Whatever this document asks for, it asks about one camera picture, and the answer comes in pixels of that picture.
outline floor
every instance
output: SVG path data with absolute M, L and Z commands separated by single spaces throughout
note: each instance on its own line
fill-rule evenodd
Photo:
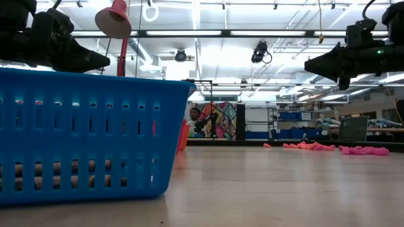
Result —
M 2 227 L 402 226 L 404 154 L 188 147 L 164 196 L 0 209 Z

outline ceiling light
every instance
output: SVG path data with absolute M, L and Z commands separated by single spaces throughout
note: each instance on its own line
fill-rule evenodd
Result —
M 362 92 L 365 92 L 365 91 L 368 91 L 368 90 L 370 90 L 370 88 L 365 88 L 365 89 L 362 89 L 362 90 L 354 91 L 349 95 L 358 95 L 358 94 L 361 94 Z
M 147 35 L 156 35 L 156 36 L 164 36 L 164 35 L 221 35 L 221 31 L 209 31 L 209 30 L 195 30 L 195 31 L 147 31 Z
M 314 32 L 314 36 L 320 36 L 320 35 L 321 32 Z M 323 35 L 344 37 L 346 35 L 346 31 L 323 31 Z
M 251 36 L 301 36 L 305 35 L 305 31 L 231 31 L 230 35 L 251 35 Z
M 389 76 L 385 79 L 381 79 L 378 81 L 379 84 L 384 84 L 384 83 L 390 83 L 390 82 L 394 82 L 394 81 L 398 81 L 404 79 L 404 73 L 403 74 L 398 74 L 398 75 L 394 75 L 394 76 Z
M 344 95 L 328 95 L 328 96 L 322 98 L 322 100 L 334 100 L 334 99 L 337 99 L 337 98 L 341 98 L 343 96 Z

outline basket hole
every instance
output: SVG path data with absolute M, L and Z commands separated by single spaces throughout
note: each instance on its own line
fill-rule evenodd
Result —
M 138 121 L 138 135 L 140 135 L 141 131 L 140 131 L 140 120 Z
M 105 160 L 105 170 L 106 171 L 111 171 L 112 169 L 112 161 L 110 159 Z
M 88 172 L 94 173 L 95 172 L 95 160 L 88 161 Z
M 61 188 L 61 176 L 53 176 L 53 190 Z
M 156 136 L 156 122 L 153 121 L 153 136 Z
M 40 161 L 35 162 L 35 176 L 42 177 L 42 163 Z
M 88 177 L 88 187 L 91 189 L 95 188 L 95 175 Z
M 23 127 L 23 100 L 16 100 L 16 112 L 15 112 L 15 126 L 17 128 Z
M 123 171 L 127 171 L 128 170 L 128 160 L 127 159 L 122 159 L 121 160 L 121 169 Z
M 15 177 L 15 191 L 21 192 L 23 190 L 23 169 L 24 166 L 20 162 L 15 163 L 15 176 L 17 173 L 20 177 Z
M 78 160 L 77 159 L 73 159 L 71 160 L 71 188 L 72 189 L 77 189 L 77 185 L 78 185 L 78 176 L 73 176 L 73 174 L 77 174 L 78 173 Z
M 35 105 L 35 128 L 40 129 L 42 128 L 43 124 L 43 105 L 42 104 L 36 104 Z
M 121 187 L 127 187 L 128 186 L 128 181 L 126 180 L 126 177 L 121 177 Z
M 111 187 L 111 175 L 105 175 L 105 187 Z
M 126 122 L 122 119 L 122 135 L 126 135 Z

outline metal frame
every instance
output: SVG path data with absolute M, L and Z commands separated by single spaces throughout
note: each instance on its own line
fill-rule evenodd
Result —
M 323 30 L 325 38 L 344 38 L 345 30 Z M 76 30 L 74 38 L 108 38 L 100 31 Z M 373 31 L 373 38 L 387 38 L 386 30 Z M 318 38 L 319 30 L 133 30 L 131 38 Z

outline blue bin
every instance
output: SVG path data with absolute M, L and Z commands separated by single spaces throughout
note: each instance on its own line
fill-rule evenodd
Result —
M 291 129 L 290 138 L 291 139 L 303 139 L 303 135 L 306 133 L 305 129 Z
M 297 120 L 297 113 L 281 112 L 279 113 L 280 120 Z
M 195 89 L 178 81 L 0 69 L 0 204 L 164 193 Z
M 276 130 L 271 130 L 272 139 L 290 139 L 290 130 L 281 129 L 279 133 Z

